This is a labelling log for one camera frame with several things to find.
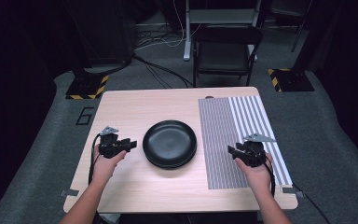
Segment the black cable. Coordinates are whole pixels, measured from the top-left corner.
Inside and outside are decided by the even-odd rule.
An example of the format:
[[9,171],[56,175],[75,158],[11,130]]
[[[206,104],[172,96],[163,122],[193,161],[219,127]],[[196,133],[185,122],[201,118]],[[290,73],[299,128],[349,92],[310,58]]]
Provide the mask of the black cable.
[[94,148],[95,148],[95,142],[97,141],[98,137],[100,137],[99,134],[97,134],[97,136],[95,136],[94,141],[92,141],[92,147],[91,147],[91,161],[89,163],[89,184],[91,183],[92,180],[92,175],[94,174],[94,165],[95,162],[98,160],[98,158],[100,157],[100,155],[98,155],[98,157],[94,160]]
[[185,79],[185,78],[182,77],[181,75],[179,75],[179,74],[173,72],[172,70],[170,70],[170,69],[168,69],[168,68],[162,67],[162,66],[157,65],[157,64],[154,64],[154,63],[150,63],[150,62],[144,60],[143,58],[141,58],[141,57],[139,57],[139,56],[137,56],[137,55],[135,55],[135,54],[133,55],[133,58],[136,59],[136,60],[138,60],[138,61],[140,61],[140,62],[142,62],[142,63],[146,63],[146,64],[148,64],[148,65],[150,65],[150,66],[156,67],[156,68],[158,68],[158,69],[160,69],[160,70],[163,70],[163,71],[165,71],[165,72],[171,73],[171,74],[173,74],[173,75],[176,76],[176,77],[179,77],[179,78],[185,83],[186,88],[188,88],[187,83],[190,84],[190,85],[193,85],[193,83],[191,83],[190,81],[188,81],[187,79]]
[[318,205],[316,205],[316,203],[310,198],[310,196],[308,196],[308,194],[306,194],[297,184],[295,184],[293,182],[293,186],[298,189],[299,191],[301,191],[304,194],[304,197],[306,197],[310,203],[312,203],[312,205],[316,208],[316,210],[318,210],[318,212],[321,214],[321,216],[324,218],[324,220],[326,221],[326,223],[330,224],[330,221],[328,220],[327,216],[324,214],[324,212],[318,207]]
[[112,69],[109,69],[109,70],[106,70],[106,71],[103,71],[103,72],[99,72],[99,73],[91,73],[91,72],[88,72],[88,71],[85,71],[87,75],[90,75],[92,77],[104,77],[104,76],[108,76],[108,75],[111,75],[115,72],[118,72],[120,71],[121,69],[127,67],[128,65],[130,65],[131,61],[126,61],[124,63],[122,63],[119,67],[117,68],[112,68]]
[[148,38],[144,37],[145,40],[140,39],[135,46],[137,49],[140,49],[140,48],[143,48],[143,47],[146,47],[146,46],[152,44],[156,40],[167,41],[170,38],[174,37],[175,35],[176,34],[174,32],[168,32],[164,35],[150,36]]
[[269,176],[271,177],[271,194],[272,197],[275,196],[275,175],[274,175],[274,169],[272,168],[272,162],[269,160],[269,158],[266,156],[266,159],[269,161],[269,164],[271,164],[271,168],[269,168],[266,163],[264,162],[264,166],[267,168],[267,171],[269,172]]
[[145,67],[147,68],[147,70],[152,74],[153,78],[164,88],[167,89],[165,85],[167,85],[169,88],[172,89],[172,86],[170,86],[170,84],[168,84],[166,81],[164,81],[164,79],[162,79],[158,73],[149,65],[145,63]]

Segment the yellow and black hazard tape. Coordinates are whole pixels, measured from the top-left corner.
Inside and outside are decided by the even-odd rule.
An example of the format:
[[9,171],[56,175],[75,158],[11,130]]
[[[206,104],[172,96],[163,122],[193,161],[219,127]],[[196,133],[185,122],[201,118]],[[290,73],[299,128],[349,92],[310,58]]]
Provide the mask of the yellow and black hazard tape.
[[279,85],[278,79],[275,76],[275,71],[290,71],[290,69],[283,68],[283,69],[269,69],[268,70],[268,73],[269,73],[269,76],[271,77],[272,85],[274,86],[275,91],[282,91],[281,86]]
[[95,94],[91,95],[66,95],[66,99],[72,99],[72,100],[87,100],[87,99],[97,99],[100,98],[100,96],[103,94],[103,89],[106,86],[106,82],[109,76],[105,76],[102,81],[101,85],[98,88],[97,92]]

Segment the black curtain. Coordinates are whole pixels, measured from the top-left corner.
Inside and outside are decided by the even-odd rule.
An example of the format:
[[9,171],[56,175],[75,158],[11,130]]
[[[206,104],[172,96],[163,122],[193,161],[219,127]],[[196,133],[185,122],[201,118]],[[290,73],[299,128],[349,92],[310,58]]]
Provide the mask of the black curtain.
[[358,1],[345,0],[337,8],[339,14],[307,63],[328,92],[340,126],[358,147]]
[[90,67],[64,0],[7,0],[53,77]]
[[37,11],[17,7],[0,0],[0,200],[49,111],[53,78],[68,69]]

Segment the gray striped mat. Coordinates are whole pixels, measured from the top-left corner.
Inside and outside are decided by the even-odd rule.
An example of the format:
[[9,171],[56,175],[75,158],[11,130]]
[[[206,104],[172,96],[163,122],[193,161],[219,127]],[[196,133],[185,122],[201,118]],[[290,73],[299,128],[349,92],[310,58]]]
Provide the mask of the gray striped mat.
[[[243,143],[243,137],[252,133],[275,139],[260,96],[199,99],[199,106],[208,189],[247,188],[246,178],[227,146]],[[272,155],[276,184],[291,185],[277,143],[263,145]]]

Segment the gray carpet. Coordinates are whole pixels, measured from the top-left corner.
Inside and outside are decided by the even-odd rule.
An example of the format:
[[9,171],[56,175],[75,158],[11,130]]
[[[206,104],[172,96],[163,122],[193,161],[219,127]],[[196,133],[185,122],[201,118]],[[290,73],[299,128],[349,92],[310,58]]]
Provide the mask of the gray carpet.
[[[331,223],[358,223],[358,149],[342,132],[334,107],[317,77],[307,72],[315,91],[276,92],[269,68],[291,67],[301,49],[290,52],[295,35],[289,30],[264,29],[251,86],[258,88],[273,132],[293,181],[324,211]],[[145,60],[172,69],[191,80],[192,62],[184,62],[184,42],[136,50]],[[177,77],[156,70],[173,88],[185,88]],[[201,87],[243,85],[243,78],[200,78]],[[95,115],[97,100],[65,100],[71,73],[56,78],[57,95],[39,135],[0,202],[0,223],[57,223],[63,216],[63,189],[71,185],[90,125],[76,125],[84,107]],[[145,68],[131,65],[110,76],[106,91],[163,88]],[[306,198],[288,211],[294,223],[324,223]]]

